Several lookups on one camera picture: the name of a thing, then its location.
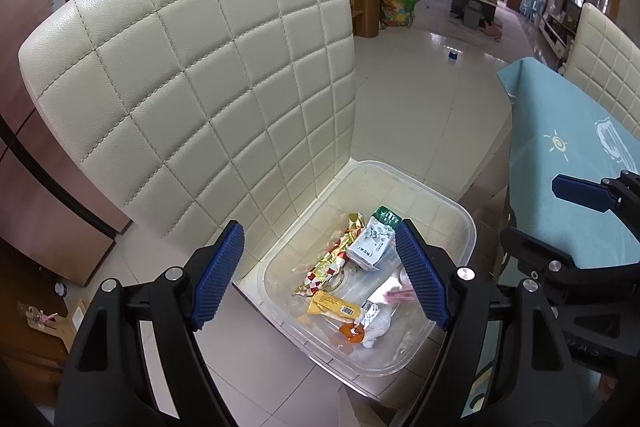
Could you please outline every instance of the colorful bag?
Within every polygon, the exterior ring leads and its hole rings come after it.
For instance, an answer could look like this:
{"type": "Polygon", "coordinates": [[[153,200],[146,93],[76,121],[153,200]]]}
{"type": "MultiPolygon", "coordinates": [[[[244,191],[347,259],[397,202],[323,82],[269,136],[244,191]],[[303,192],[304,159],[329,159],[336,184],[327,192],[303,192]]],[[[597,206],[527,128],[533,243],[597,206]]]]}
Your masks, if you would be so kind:
{"type": "Polygon", "coordinates": [[[380,0],[380,21],[385,26],[411,26],[415,0],[380,0]]]}

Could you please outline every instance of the quilted leather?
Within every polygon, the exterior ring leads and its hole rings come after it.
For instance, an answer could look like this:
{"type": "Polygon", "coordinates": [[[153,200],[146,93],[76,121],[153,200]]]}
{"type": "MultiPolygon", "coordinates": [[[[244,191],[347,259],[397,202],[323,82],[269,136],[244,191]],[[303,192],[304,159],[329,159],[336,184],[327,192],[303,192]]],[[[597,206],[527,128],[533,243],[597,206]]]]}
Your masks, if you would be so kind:
{"type": "Polygon", "coordinates": [[[563,75],[640,139],[640,50],[592,4],[582,8],[563,75]]]}
{"type": "Polygon", "coordinates": [[[19,58],[87,177],[188,252],[233,218],[260,259],[350,156],[349,0],[72,0],[19,58]]]}

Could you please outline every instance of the trash bin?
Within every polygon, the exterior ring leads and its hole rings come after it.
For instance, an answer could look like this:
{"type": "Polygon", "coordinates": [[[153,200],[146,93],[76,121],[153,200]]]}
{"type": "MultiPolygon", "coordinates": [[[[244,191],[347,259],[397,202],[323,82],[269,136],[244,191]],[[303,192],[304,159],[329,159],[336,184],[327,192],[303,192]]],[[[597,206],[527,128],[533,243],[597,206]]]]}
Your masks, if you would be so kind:
{"type": "Polygon", "coordinates": [[[465,7],[465,15],[462,19],[467,28],[477,30],[482,17],[482,5],[477,1],[469,1],[465,7]]]}
{"type": "MultiPolygon", "coordinates": [[[[258,270],[258,292],[281,324],[296,330],[306,342],[343,363],[358,375],[382,377],[402,369],[434,326],[418,302],[392,310],[391,324],[373,347],[348,343],[342,325],[324,315],[306,313],[309,298],[293,295],[306,273],[326,252],[327,244],[348,224],[347,214],[359,212],[365,223],[384,205],[409,217],[424,240],[443,247],[459,266],[468,263],[476,243],[476,228],[459,204],[381,162],[353,162],[336,176],[292,228],[271,248],[258,270]]],[[[387,279],[381,269],[360,269],[347,261],[327,291],[337,297],[367,299],[387,279]]]]}

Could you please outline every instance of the sun drawing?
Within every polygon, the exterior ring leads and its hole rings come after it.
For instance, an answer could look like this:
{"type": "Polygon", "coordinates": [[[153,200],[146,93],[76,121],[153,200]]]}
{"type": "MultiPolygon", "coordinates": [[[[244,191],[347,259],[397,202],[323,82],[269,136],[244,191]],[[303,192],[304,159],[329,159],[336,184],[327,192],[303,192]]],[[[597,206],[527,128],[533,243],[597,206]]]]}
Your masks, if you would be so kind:
{"type": "Polygon", "coordinates": [[[554,135],[553,136],[549,136],[548,134],[544,135],[545,138],[550,138],[551,142],[553,143],[553,147],[551,147],[551,149],[549,149],[549,152],[553,152],[555,150],[559,150],[562,153],[562,156],[564,156],[564,159],[569,161],[569,158],[566,157],[566,154],[564,153],[566,151],[566,145],[567,142],[565,142],[561,137],[558,136],[558,131],[556,131],[554,129],[554,135]]]}

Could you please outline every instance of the blue tablecloth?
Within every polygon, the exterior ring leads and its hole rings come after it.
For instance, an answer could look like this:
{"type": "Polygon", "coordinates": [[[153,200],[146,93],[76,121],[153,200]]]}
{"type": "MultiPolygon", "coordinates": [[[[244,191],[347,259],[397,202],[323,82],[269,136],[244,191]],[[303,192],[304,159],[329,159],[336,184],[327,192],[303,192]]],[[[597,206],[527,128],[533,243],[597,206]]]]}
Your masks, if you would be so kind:
{"type": "Polygon", "coordinates": [[[640,141],[603,107],[534,58],[498,72],[513,103],[510,202],[518,229],[595,268],[640,261],[640,244],[610,211],[558,200],[557,174],[599,182],[638,172],[640,141]]]}

